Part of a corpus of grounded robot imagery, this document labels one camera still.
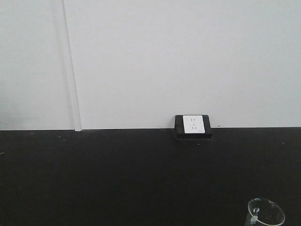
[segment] white wall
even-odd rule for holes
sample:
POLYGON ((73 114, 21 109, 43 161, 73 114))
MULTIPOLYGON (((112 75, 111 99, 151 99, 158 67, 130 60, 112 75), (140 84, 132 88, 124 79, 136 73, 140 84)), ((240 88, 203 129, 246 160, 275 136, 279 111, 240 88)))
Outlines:
POLYGON ((84 129, 301 126, 301 1, 64 2, 84 129))
POLYGON ((0 130, 74 129, 63 19, 59 1, 0 1, 0 130))

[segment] white outlet faceplate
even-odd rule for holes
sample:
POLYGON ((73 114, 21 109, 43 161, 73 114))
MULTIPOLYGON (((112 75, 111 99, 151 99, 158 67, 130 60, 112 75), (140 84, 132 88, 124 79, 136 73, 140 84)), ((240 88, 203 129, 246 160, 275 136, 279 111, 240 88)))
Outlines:
POLYGON ((183 115, 184 133, 205 133, 202 115, 183 115))

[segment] black countertop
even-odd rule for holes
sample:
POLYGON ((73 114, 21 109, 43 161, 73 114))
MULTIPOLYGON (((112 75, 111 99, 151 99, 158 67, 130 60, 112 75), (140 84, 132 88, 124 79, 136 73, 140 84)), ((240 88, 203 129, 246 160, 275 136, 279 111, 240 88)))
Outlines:
POLYGON ((301 225, 301 128, 0 131, 1 226, 243 226, 268 198, 301 225))

